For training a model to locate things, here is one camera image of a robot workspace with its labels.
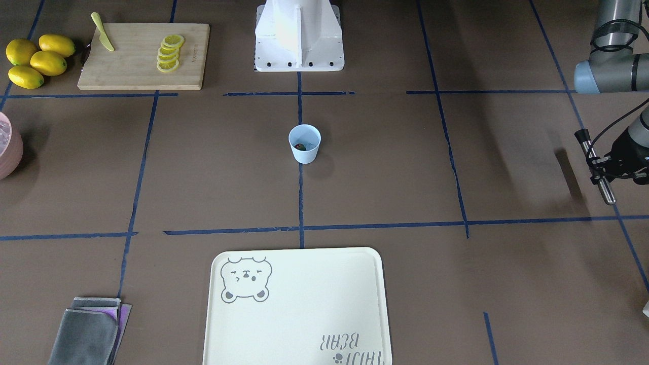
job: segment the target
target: stack of lemon slices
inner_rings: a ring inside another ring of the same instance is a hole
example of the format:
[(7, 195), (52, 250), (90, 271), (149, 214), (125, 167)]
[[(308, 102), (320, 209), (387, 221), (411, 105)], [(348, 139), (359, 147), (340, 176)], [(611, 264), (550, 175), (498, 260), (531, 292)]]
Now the stack of lemon slices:
[(158, 48), (158, 71), (172, 72), (180, 66), (180, 48), (185, 37), (180, 34), (166, 36)]

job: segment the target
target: knife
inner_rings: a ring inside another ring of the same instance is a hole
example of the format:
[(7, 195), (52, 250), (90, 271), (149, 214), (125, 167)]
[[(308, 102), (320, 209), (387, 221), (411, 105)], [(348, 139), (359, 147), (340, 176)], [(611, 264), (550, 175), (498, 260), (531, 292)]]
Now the knife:
[(97, 29), (99, 29), (99, 41), (101, 42), (101, 44), (103, 44), (107, 50), (111, 52), (115, 51), (115, 47), (113, 47), (113, 45), (110, 44), (110, 40), (108, 40), (108, 36), (106, 35), (106, 31), (104, 30), (104, 25), (101, 22), (101, 18), (99, 17), (99, 14), (94, 12), (90, 14), (90, 17), (92, 18), (92, 21), (95, 22)]

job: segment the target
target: white cup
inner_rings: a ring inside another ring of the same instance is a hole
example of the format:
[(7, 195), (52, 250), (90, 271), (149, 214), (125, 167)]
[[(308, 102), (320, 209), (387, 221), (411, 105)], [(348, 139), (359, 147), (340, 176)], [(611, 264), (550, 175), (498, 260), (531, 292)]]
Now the white cup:
[[(295, 126), (288, 134), (288, 143), (291, 145), (293, 157), (301, 164), (309, 164), (315, 160), (320, 148), (322, 136), (313, 125), (300, 124)], [(300, 151), (295, 145), (302, 144), (306, 151)]]

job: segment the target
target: bear drawing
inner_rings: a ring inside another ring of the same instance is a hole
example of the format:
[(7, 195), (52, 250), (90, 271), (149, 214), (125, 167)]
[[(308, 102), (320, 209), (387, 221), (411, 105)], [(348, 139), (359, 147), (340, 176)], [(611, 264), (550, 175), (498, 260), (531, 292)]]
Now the bear drawing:
[(231, 261), (223, 264), (221, 277), (225, 289), (221, 292), (221, 299), (225, 303), (232, 303), (238, 297), (253, 297), (256, 301), (265, 301), (268, 298), (268, 277), (271, 276), (273, 268), (264, 257), (261, 260), (255, 258), (241, 258), (238, 261)]

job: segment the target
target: cutting board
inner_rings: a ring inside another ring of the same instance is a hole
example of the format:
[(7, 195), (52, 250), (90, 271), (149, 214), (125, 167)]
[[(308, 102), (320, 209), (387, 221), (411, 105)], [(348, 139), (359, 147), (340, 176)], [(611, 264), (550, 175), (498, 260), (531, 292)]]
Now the cutting board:
[[(200, 90), (210, 38), (209, 24), (107, 23), (106, 34), (115, 51), (92, 38), (90, 55), (83, 65), (81, 90)], [(158, 71), (158, 48), (168, 34), (180, 34), (180, 66), (175, 71)]]

